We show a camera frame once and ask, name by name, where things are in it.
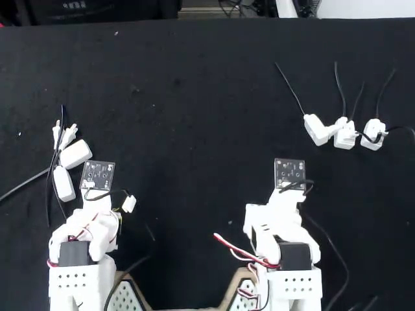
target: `white connector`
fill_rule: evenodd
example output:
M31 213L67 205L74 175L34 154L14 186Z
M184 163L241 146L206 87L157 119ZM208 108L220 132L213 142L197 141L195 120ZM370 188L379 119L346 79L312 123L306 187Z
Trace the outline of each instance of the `white connector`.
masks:
M76 138L76 133L78 132L77 125L74 123L70 128L66 128L65 134L62 137L62 140L59 145L59 150L65 149L72 141Z
M365 136L362 136L361 145L373 151L376 151L380 147L382 147L383 139L388 134L386 133L386 125L383 122L381 122L379 119L370 119L366 123L363 133L365 133L372 141L375 141L377 139L377 136L381 134L380 140L375 144L367 140Z
M304 115L304 126L314 144L321 146L329 140L329 132L323 122L315 115Z
M336 148L350 150L355 146L357 136L359 134L356 133L355 123L349 121L335 134L334 145Z
M89 149L85 140L81 139L75 144L65 148L60 153L60 164L66 168L71 169L85 162L92 157L92 152Z
M127 199L125 199L123 206L121 206L121 209L126 213L132 213L134 210L134 207L136 206L137 199L135 196L127 196Z
M327 143L346 123L347 118L341 117L333 125L324 126L315 114L304 115L305 129L317 146Z
M54 127L52 127L52 132L53 132L53 150L56 149L56 145L58 144L58 139L59 139L59 132L60 132L60 120L56 121L56 125ZM65 135L65 130L62 130L62 137Z
M58 197L63 202L68 202L76 198L71 176L64 167L58 165L55 168L55 170L53 171L53 179L56 185Z

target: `perforated white panel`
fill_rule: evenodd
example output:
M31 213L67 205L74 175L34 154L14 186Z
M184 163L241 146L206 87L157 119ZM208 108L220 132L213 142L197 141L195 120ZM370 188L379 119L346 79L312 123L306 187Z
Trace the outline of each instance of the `perforated white panel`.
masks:
M239 288L242 288L243 290L246 290L254 295L257 293L254 282L250 279L243 280ZM256 303L257 301L255 299L247 299L236 293L230 304L229 311L249 311L255 309Z
M318 268L306 271L275 271L268 273L275 299L321 298L322 272Z
M122 281L112 295L112 311L144 311L130 282Z

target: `circuit board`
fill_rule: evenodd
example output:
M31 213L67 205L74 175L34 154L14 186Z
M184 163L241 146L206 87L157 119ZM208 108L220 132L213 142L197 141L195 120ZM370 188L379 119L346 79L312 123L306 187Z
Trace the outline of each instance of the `circuit board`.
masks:
M293 159L275 159L275 188L281 189L283 183L294 183L305 179L305 162ZM305 190L305 184L293 187L296 190Z
M86 161L79 188L110 191L114 169L114 162Z

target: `electrical wire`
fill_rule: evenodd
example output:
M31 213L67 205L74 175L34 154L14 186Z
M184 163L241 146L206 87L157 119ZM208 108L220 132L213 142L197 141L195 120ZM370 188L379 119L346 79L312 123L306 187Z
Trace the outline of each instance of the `electrical wire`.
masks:
M349 284L349 279L350 279L349 268L348 268L348 265L346 264L346 262L344 261L342 255L338 251L336 245L331 240L329 234L326 232L326 230L324 230L323 227L321 227L316 221L314 221L308 214L306 214L305 212L303 212L302 214L303 214L304 217L306 217L306 219L308 219L308 221L310 221L317 229L319 229L326 236L327 241L330 243L331 248L333 248L333 251L336 253L336 256L338 257L339 261L343 265L344 271L346 272L346 280L344 281L342 287L331 298L331 300L329 301L327 306L324 308L324 311L330 311L331 308L333 307L333 305L337 302L337 299L339 299L339 297L343 294L344 290L346 289L346 287Z
M375 296L373 297L369 303L367 304L367 306L362 310L362 311L369 311L371 309L371 307L374 306L374 304L376 303L376 301L379 299L379 296Z
M340 93L340 97L342 98L343 103L343 117L346 116L346 98L344 97L342 85L340 84L340 80L338 78L338 71L337 71L337 62L335 62L335 78L337 83L338 92Z
M130 193L129 193L128 190L119 189L119 190L108 191L107 193L101 194L100 196L96 196L94 198L87 198L86 196L88 195L90 190L92 190L92 189L88 189L85 192L85 195L84 195L85 201L98 201L98 200L101 200L102 198L105 198L106 196L110 196L111 194L115 194L115 193L119 193L119 192L123 192L123 193L125 193L126 196L130 196Z
M241 295L242 297L247 298L249 300L258 299L258 295L251 294L250 292L247 292L246 290L244 290L242 288L237 288L236 291L239 295Z
M394 68L392 68L392 71L390 72L388 78L386 79L386 81L382 85L381 90L379 91L379 94L378 94L377 100L376 100L376 112L375 112L375 118L376 119L379 118L379 105L381 103L383 93L385 92L385 89L387 88L389 83L392 81L393 77L395 76L395 73L396 73L396 68L394 67Z
M356 107L357 107L357 104L359 103L359 101L360 101L360 99L361 99L361 97L363 95L363 91L364 91L365 84L366 84L366 82L363 81L362 86L361 86L361 89L359 91L359 94L357 94L356 101L355 101L355 105L353 106L353 111L351 112L351 115L349 117L349 120L353 120L353 118L355 117Z
M276 269L279 268L278 264L270 264L267 259L260 259L258 257L256 257L255 255L244 251L241 248L237 248L236 246L234 246L233 244L229 243L227 240L225 240L224 238L222 238L219 234L214 233L213 237L218 240L220 243L224 244L226 247L228 247L229 249L232 249L234 251L236 251L237 253L240 253L241 255L245 256L246 258L252 259L252 261L255 261L259 264L261 264L264 267L270 268L270 269Z
M235 251L232 249L232 248L230 248L229 249L229 251L231 252L231 254L237 259L237 260L240 260L240 261L253 261L252 259L249 259L249 258L242 258L242 257L240 257L240 256L238 256L238 255L236 255L235 254Z
M363 133L363 132L359 132L359 131L356 131L356 133L358 133L359 135L361 135L361 136L363 136L364 138L366 138L368 141L370 141L370 143L372 143L372 144L377 144L380 140L381 140L381 138L382 138L382 136L383 136L383 134L382 133L378 133L377 135L376 135L376 138L375 139L372 139L372 138L370 138L369 136L367 136L365 133Z
M265 305L260 309L252 309L250 311L262 311L268 306L268 302L270 301L270 280L267 281L268 284L268 295L267 295L267 301L265 301Z
M281 76L284 78L284 81L285 81L286 85L289 87L289 89L290 89L290 91L291 91L292 95L293 95L293 96L294 96L294 98L296 99L296 101L297 101L297 105L298 105L299 109L301 110L301 113L302 113L303 115L305 115L305 112L304 112L304 110L303 110L303 107L301 106L300 100L298 99L297 94L296 94L296 93L294 92L294 90L292 89L292 86L290 85L290 82L288 81L287 77L284 75L284 73L283 73L283 71L281 70L281 68L279 67L278 63L277 63L277 62L274 62L274 64L275 64L275 66L278 68L279 73L280 73L280 74L281 74Z
M247 268L249 271L252 272L252 274L254 274L256 284L259 284L258 273L256 271L257 268L255 268L254 264L252 264L251 262L247 265Z
M37 180L38 178L44 176L46 173L48 173L49 168L46 168L45 170L42 170L41 172L37 173L35 176L29 178L28 180L24 181L23 183L21 183L20 185L14 187L12 190L9 190L8 192L6 192L5 194L3 194L2 196L0 196L0 203L2 201L4 201L5 199L7 199L9 196L11 196L13 193L15 193L16 191L18 191L19 189L23 188L25 185L28 185L29 183L31 183L32 181Z
M145 224L145 227L152 239L153 242L156 241L156 239L154 238L154 235L152 234L150 228L148 227L147 224ZM142 263L144 263L146 260L150 259L152 254L154 252L154 249L152 251L150 251L150 253L142 258L140 258L139 260L137 260L135 263L133 263L130 267L128 267L124 272L122 272L122 274L119 276L119 278L114 282L114 285L112 286L110 293L108 294L106 300L105 300L105 305L104 305L104 311L108 311L108 306L110 305L110 301L111 301L111 297L112 295L115 293L115 291L117 290L118 286L120 285L120 283L123 281L124 277L129 274L132 270L134 270L136 267L138 267L139 265L141 265Z
M225 15L228 18L230 18L231 16L229 15L229 13L227 13L227 11L225 10L225 8L223 7L222 0L218 0L218 4L219 4L220 8L222 9L222 11L225 13Z
M306 185L306 184L314 185L314 181L311 180L311 179L301 179L299 181L295 181L295 182L290 183L289 185L281 188L281 190L279 190L279 193L283 193L283 192L285 192L287 190L290 190L290 189L292 189L294 187L297 187L298 185ZM311 187L308 191L306 191L304 193L305 194L309 193L311 189L313 189L313 187Z
M414 143L415 143L415 130L413 128L411 128L410 126L392 126L390 128L387 128L385 132L390 133L390 132L395 131L395 130L406 130L406 131L408 131L412 135L412 138L413 138Z
M65 106L64 105L60 105L60 113L61 113L61 116L60 116L60 129L59 129L58 141L56 144L56 148L54 149L51 164L49 165L49 170L47 172L46 184L45 184L45 211L46 211L47 227L51 226L51 208L49 205L49 178L51 177L51 173L60 155L59 146L60 146L60 142L62 141L62 134L64 131L64 121L65 121Z
M376 301L379 299L379 296L373 296L369 302L361 309L361 311L369 311L371 307L376 303ZM363 305L363 302L360 301L356 305L352 306L348 311L356 311L358 308L360 308Z

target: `black table surface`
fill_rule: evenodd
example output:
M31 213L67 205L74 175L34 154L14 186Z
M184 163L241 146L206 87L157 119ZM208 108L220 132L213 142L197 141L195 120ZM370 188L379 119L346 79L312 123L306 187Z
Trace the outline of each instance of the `black table surface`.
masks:
M415 20L146 21L0 30L0 194L45 169L52 131L65 104L93 158L115 161L113 189L139 205L126 215L119 270L157 243L132 275L155 309L218 305L236 268L218 232L249 249L246 203L265 203L275 157L304 159L316 187L304 208L331 235L350 269L334 310L371 295L373 310L412 301L415 175L412 138L394 132L377 152L333 142L316 147L276 71L278 61L307 113L332 124L341 114L333 63L348 111L367 83L355 123L374 116L375 97L392 66L380 118L413 125ZM71 171L78 187L82 167ZM1 202L2 310L47 310L51 232L45 180ZM120 199L114 198L114 204ZM67 212L80 200L65 205ZM322 250L323 304L345 273L324 236L304 226Z

